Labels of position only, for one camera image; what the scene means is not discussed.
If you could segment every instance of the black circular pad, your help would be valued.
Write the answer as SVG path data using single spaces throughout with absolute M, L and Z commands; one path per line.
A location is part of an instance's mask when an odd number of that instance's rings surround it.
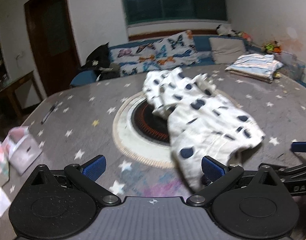
M 219 195 L 212 214 L 224 230 L 243 238 L 272 239 L 289 233 L 299 216 L 297 204 L 289 193 L 260 188 L 240 188 Z
M 9 209 L 17 235 L 28 239 L 66 238 L 86 228 L 96 205 L 87 194 L 72 188 L 41 184 L 20 191 Z
M 132 113 L 132 125 L 146 139 L 169 145 L 167 121 L 153 115 L 153 110 L 146 100 L 138 104 Z

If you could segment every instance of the gray star-patterned bedsheet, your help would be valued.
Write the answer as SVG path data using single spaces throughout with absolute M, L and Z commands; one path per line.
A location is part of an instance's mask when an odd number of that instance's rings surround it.
M 193 78 L 208 73 L 217 88 L 235 99 L 256 120 L 266 134 L 264 141 L 242 154 L 245 169 L 256 170 L 262 162 L 294 166 L 306 154 L 293 154 L 292 141 L 306 141 L 306 88 L 286 76 L 268 84 L 226 73 L 226 65 L 183 68 Z M 127 98 L 142 90 L 146 74 L 101 81 L 56 93 L 44 100 L 23 125 L 35 137 L 42 154 L 19 176 L 10 167 L 10 180 L 3 187 L 13 200 L 36 165 L 63 169 L 70 163 L 82 164 L 98 154 L 106 157 L 106 172 L 97 183 L 125 196 L 183 196 L 191 194 L 175 169 L 146 166 L 124 156 L 112 139 L 114 116 Z M 59 104 L 42 125 L 40 122 L 52 105 Z M 306 196 L 297 197 L 301 210 L 294 237 L 306 236 Z M 10 240 L 15 233 L 8 212 L 0 218 L 0 240 Z

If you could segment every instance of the white polka dot cloth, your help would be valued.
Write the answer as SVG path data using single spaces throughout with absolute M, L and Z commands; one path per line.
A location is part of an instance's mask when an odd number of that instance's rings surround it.
M 190 187 L 203 186 L 206 155 L 227 165 L 236 152 L 256 147 L 265 134 L 255 120 L 216 91 L 207 74 L 190 79 L 181 68 L 151 71 L 143 85 L 153 114 L 168 119 L 172 154 Z

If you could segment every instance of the window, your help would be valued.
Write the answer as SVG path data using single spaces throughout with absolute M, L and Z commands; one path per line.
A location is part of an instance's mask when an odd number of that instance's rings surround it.
M 128 24 L 172 20 L 227 20 L 225 0 L 123 0 Z

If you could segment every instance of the door frame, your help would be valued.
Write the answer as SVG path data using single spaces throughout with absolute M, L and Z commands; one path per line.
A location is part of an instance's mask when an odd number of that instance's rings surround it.
M 31 45 L 31 48 L 32 48 L 33 56 L 34 56 L 34 61 L 35 61 L 36 67 L 37 67 L 37 65 L 43 65 L 44 61 L 43 61 L 42 56 L 39 54 L 38 49 L 36 47 L 36 43 L 38 41 L 35 39 L 34 30 L 33 30 L 33 27 L 32 27 L 33 26 L 33 20 L 32 20 L 32 16 L 31 16 L 31 13 L 30 13 L 30 5 L 32 3 L 34 3 L 35 1 L 36 0 L 29 0 L 28 2 L 26 2 L 24 4 L 24 10 L 25 10 L 27 33 L 28 33 L 28 37 L 29 37 L 29 40 L 30 40 L 30 45 Z M 76 60 L 76 62 L 78 63 L 78 67 L 80 67 L 80 59 L 79 59 L 78 54 L 77 54 L 76 43 L 75 43 L 75 38 L 74 38 L 74 34 L 73 34 L 72 22 L 71 22 L 71 18 L 70 18 L 70 13 L 69 13 L 69 9 L 68 9 L 67 0 L 64 0 L 64 8 L 65 8 L 66 19 L 67 19 L 67 22 L 68 22 L 68 27 L 69 27 L 68 35 L 69 35 L 70 42 L 73 45 L 73 56 L 74 56 L 74 59 Z M 42 81 L 42 84 L 43 84 L 43 87 L 45 89 L 45 92 L 46 92 L 47 96 L 50 96 L 51 93 L 49 91 L 49 88 L 47 87 L 46 84 L 43 83 L 43 81 Z

